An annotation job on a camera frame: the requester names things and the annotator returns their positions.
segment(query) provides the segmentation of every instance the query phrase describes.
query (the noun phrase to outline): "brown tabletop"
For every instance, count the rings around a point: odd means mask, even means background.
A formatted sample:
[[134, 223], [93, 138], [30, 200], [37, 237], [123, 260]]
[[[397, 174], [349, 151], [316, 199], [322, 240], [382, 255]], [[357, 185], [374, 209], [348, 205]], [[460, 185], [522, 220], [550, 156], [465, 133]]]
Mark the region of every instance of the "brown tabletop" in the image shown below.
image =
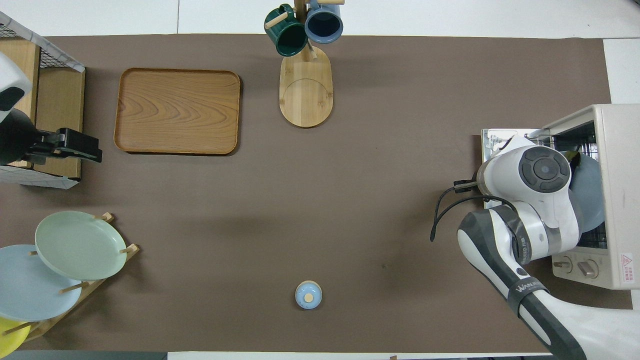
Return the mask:
[[[61, 210], [115, 214], [142, 251], [22, 349], [544, 352], [465, 260], [464, 204], [428, 241], [439, 193], [479, 165], [484, 127], [539, 127], [608, 103], [601, 40], [343, 37], [324, 45], [335, 102], [314, 129], [278, 107], [266, 35], [56, 37], [84, 63], [85, 133], [101, 164], [70, 190], [2, 184], [2, 246]], [[122, 72], [221, 69], [243, 82], [230, 156], [133, 155], [113, 130]], [[451, 201], [456, 195], [450, 195]], [[530, 267], [558, 297], [630, 307]], [[293, 292], [317, 281], [323, 303]]]

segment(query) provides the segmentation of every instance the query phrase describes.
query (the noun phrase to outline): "blue mug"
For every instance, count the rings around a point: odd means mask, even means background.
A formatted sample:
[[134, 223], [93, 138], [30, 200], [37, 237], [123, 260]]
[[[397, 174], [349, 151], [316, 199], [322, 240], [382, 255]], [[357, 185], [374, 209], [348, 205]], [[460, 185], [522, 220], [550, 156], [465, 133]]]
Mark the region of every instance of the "blue mug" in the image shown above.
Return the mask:
[[311, 0], [311, 9], [307, 13], [305, 32], [309, 40], [318, 44], [329, 44], [338, 40], [342, 34], [340, 5], [318, 4]]

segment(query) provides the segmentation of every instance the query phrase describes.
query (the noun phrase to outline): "wooden tray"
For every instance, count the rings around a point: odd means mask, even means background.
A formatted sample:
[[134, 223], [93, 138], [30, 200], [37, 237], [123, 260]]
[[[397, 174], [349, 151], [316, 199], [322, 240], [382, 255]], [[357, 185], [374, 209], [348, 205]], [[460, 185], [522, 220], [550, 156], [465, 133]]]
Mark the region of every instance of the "wooden tray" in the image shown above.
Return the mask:
[[113, 140], [126, 152], [219, 154], [236, 148], [240, 78], [225, 70], [126, 70]]

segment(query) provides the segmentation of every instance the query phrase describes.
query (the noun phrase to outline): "wooden base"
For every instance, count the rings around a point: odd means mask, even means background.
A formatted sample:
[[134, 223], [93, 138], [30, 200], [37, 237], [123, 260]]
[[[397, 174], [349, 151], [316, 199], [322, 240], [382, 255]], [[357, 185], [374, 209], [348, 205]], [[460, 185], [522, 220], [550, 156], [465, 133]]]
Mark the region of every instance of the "wooden base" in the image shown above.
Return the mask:
[[333, 79], [327, 55], [313, 47], [282, 60], [280, 67], [280, 111], [295, 126], [320, 125], [333, 109]]
[[[140, 251], [140, 248], [136, 244], [129, 245], [127, 249], [130, 249], [130, 251], [127, 252], [126, 261], [129, 261], [133, 257], [133, 255], [137, 254], [138, 251]], [[87, 281], [88, 284], [86, 286], [83, 286], [83, 289], [82, 289], [82, 292], [80, 293], [80, 297], [78, 298], [78, 301], [71, 307], [71, 309], [69, 309], [66, 313], [62, 315], [56, 316], [55, 318], [50, 318], [50, 319], [42, 320], [41, 322], [33, 323], [31, 325], [31, 332], [27, 336], [27, 339], [24, 341], [27, 342], [29, 340], [33, 340], [35, 338], [39, 338], [42, 335], [44, 335], [45, 332], [49, 331], [49, 329], [51, 329], [53, 325], [56, 325], [60, 320], [62, 320], [62, 318], [64, 318], [67, 314], [69, 314], [71, 310], [73, 310], [78, 304], [80, 304], [87, 296], [89, 296], [90, 293], [92, 293], [95, 289], [97, 289], [98, 286], [100, 286], [105, 280], [106, 279], [96, 280], [96, 281]]]

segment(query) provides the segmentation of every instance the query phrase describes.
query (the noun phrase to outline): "blue lid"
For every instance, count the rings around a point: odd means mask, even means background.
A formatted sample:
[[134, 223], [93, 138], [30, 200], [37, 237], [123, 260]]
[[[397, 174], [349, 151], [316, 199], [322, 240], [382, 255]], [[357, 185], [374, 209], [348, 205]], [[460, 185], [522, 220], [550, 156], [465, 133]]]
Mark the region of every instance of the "blue lid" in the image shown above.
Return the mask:
[[315, 281], [303, 281], [296, 289], [296, 302], [303, 309], [314, 309], [322, 301], [322, 289]]

